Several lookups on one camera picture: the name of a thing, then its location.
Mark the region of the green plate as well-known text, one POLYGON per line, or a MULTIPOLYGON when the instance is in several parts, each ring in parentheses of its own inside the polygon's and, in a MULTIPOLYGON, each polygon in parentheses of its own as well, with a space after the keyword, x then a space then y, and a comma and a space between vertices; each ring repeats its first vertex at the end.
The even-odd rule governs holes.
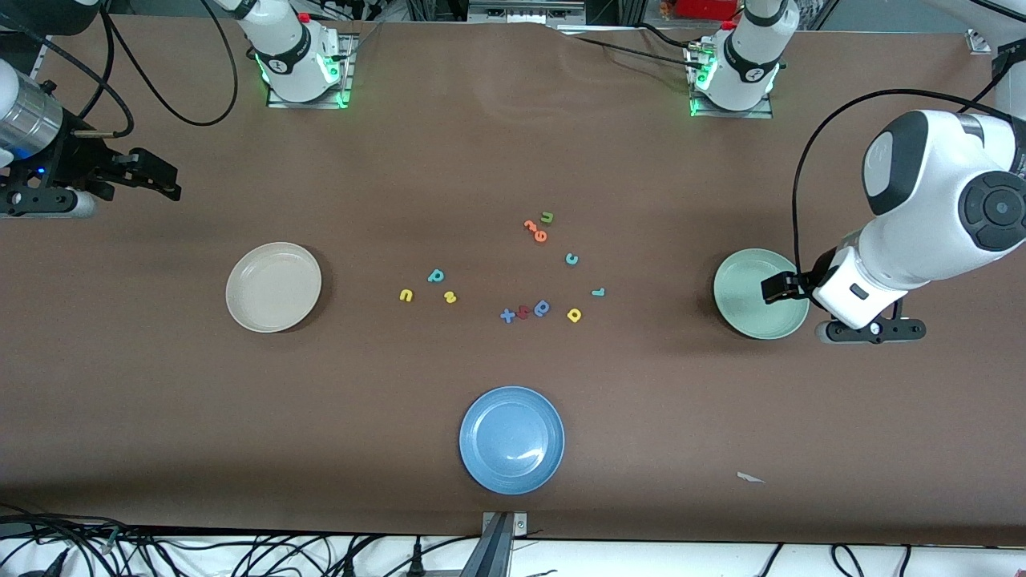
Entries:
POLYGON ((799 300, 766 304, 761 282, 793 270, 791 260, 773 251, 747 248, 732 253, 714 275, 713 296, 719 313, 739 333, 756 340, 790 336, 805 324, 810 304, 799 300))

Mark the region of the beige plate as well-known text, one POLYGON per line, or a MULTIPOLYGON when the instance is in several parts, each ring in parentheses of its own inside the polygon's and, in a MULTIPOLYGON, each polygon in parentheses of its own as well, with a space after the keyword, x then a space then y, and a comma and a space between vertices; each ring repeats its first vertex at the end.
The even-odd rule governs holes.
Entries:
POLYGON ((274 242, 247 252, 228 274, 226 306, 237 324, 278 333, 300 324, 321 296, 317 259, 304 246, 274 242))

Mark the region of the brown table cover sheet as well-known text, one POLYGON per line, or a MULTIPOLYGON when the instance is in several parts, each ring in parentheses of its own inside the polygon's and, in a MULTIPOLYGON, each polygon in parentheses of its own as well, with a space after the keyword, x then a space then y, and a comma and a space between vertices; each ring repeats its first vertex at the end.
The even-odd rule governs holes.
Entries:
POLYGON ((0 501, 209 528, 465 535, 519 509, 546 538, 1026 544, 1026 251, 913 292, 916 343, 826 345, 818 310, 750 340, 712 295, 731 253, 790 255, 793 171, 832 110, 972 97, 988 59, 960 34, 821 32, 786 62, 772 119, 690 117, 667 63, 530 23, 390 23, 348 109, 268 109, 243 61, 208 128, 118 63, 139 122, 119 147, 175 164, 182 200, 123 188, 89 219, 0 220, 0 501), (274 242, 311 252, 322 288, 254 333, 228 274, 274 242), (546 317, 502 321, 539 300, 546 317), (469 406, 508 385, 567 435, 525 495, 459 456, 469 406))

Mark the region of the red box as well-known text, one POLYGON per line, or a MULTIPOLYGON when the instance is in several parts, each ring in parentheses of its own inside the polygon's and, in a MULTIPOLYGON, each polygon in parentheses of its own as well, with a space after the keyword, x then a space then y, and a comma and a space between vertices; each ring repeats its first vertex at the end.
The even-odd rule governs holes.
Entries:
POLYGON ((729 21, 739 0, 673 0, 673 13, 678 18, 696 21, 729 21))

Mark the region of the blue plate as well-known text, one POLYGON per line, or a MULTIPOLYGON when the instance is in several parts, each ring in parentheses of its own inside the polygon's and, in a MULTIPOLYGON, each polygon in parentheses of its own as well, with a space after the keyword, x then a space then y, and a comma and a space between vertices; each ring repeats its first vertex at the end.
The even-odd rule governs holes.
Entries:
POLYGON ((556 474, 567 435, 557 409, 519 385, 484 392, 466 411, 458 448, 468 474, 499 495, 525 495, 556 474))

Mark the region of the grey metal box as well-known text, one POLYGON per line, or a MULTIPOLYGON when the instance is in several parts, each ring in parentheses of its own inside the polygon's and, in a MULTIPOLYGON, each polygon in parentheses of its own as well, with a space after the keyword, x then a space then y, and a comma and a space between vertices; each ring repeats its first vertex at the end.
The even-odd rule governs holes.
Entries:
POLYGON ((467 22, 585 26, 585 0, 468 0, 467 22))

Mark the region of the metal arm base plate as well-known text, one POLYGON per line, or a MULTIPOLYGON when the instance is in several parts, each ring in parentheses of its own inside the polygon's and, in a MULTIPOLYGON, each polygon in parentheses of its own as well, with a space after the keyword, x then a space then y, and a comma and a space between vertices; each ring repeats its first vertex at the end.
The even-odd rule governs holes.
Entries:
POLYGON ((723 61, 721 48, 710 43, 690 43, 683 49, 688 72, 692 116, 770 119, 773 117, 770 91, 780 63, 752 67, 742 63, 738 70, 723 61))
POLYGON ((269 87, 270 108, 337 110, 349 106, 357 35, 340 35, 315 22, 304 25, 305 49, 299 55, 259 54, 261 77, 269 87))

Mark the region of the metal clamp bracket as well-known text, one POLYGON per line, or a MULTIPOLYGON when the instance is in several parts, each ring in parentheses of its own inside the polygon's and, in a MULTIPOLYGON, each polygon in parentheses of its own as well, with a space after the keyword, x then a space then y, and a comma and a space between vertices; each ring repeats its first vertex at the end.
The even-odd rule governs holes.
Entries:
POLYGON ((512 547, 527 536, 527 512, 488 512, 483 534, 459 572, 459 577, 509 577, 512 547))

